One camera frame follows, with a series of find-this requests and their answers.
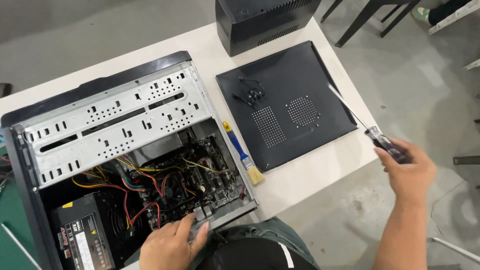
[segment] black shirt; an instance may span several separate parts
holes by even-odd
[[[197,270],[316,270],[285,245],[262,238],[245,238],[219,247]]]

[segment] paintbrush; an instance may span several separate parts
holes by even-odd
[[[235,149],[240,154],[241,162],[243,163],[243,166],[247,170],[248,176],[252,184],[258,184],[259,182],[263,181],[265,179],[265,176],[253,164],[249,156],[245,154],[245,152],[243,152],[243,149],[241,148],[237,137],[233,133],[232,128],[225,121],[223,121],[223,127],[225,128],[225,131],[227,132],[227,135],[230,138],[230,141],[232,142],[233,146],[235,146]]]

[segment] person's left hand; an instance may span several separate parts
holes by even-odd
[[[185,270],[207,241],[208,222],[188,243],[195,214],[152,232],[140,249],[141,270]]]

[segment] concrete floor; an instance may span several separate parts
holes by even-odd
[[[333,0],[323,0],[315,19]],[[335,44],[362,8],[346,1],[321,24]],[[424,0],[434,7],[438,1]],[[428,236],[480,254],[480,184],[475,166],[453,156],[480,153],[480,16],[471,14],[428,36],[410,16],[385,38],[381,9],[341,49],[334,50],[382,131],[423,147],[439,167],[429,193]],[[0,82],[21,91],[215,21],[214,0],[3,0]],[[323,270],[369,269],[394,203],[374,161],[279,217],[304,239]],[[431,269],[478,269],[429,244]]]

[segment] hand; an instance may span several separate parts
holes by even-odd
[[[428,188],[437,172],[435,164],[418,146],[399,139],[388,139],[405,148],[408,151],[407,154],[412,157],[411,164],[398,164],[385,150],[375,148],[375,152],[385,166],[384,172],[388,172],[397,202],[424,206]]]
[[[187,269],[207,241],[208,222],[200,227],[191,243],[187,242],[194,218],[194,213],[188,214],[181,221],[153,231],[140,249],[140,269]]]

